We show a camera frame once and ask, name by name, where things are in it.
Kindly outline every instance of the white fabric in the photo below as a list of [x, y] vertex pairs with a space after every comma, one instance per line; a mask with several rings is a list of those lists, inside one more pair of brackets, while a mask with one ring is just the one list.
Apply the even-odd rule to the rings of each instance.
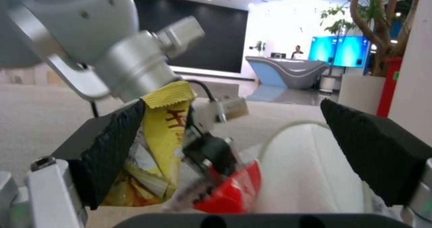
[[256, 213], [363, 213], [361, 180], [328, 128], [293, 125], [262, 151]]

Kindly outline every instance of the black foam gripper pad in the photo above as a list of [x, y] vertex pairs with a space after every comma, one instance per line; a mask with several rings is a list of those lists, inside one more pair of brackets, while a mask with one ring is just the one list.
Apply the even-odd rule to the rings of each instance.
[[327, 99], [321, 110], [355, 173], [387, 206], [407, 205], [432, 149], [391, 119]]
[[89, 119], [54, 153], [69, 162], [83, 205], [96, 209], [128, 157], [145, 105], [139, 99], [111, 114]]

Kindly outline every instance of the red planter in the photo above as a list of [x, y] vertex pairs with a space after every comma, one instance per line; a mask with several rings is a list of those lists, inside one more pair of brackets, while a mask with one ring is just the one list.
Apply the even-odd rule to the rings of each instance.
[[377, 111], [377, 115], [383, 117], [388, 116], [390, 106], [392, 105], [391, 101], [395, 94], [396, 83], [398, 82], [398, 75], [402, 65], [402, 57], [389, 58], [386, 62], [389, 64], [389, 69]]

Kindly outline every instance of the monitor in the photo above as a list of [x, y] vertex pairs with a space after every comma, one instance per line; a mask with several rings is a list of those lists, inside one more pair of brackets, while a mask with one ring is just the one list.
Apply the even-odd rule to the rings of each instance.
[[334, 66], [363, 68], [369, 40], [364, 36], [342, 36], [337, 43]]
[[308, 59], [332, 63], [336, 44], [336, 36], [314, 36]]
[[274, 58], [274, 59], [286, 59], [287, 58], [287, 54], [286, 53], [275, 53], [275, 52], [272, 52], [272, 53], [270, 53], [270, 58]]

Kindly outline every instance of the snack bag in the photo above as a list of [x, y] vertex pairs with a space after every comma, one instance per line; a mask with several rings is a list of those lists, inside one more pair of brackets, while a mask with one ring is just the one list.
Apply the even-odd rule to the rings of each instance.
[[145, 113], [123, 170], [102, 205], [145, 206], [170, 198], [177, 188], [183, 135], [195, 93], [173, 82], [142, 99]]

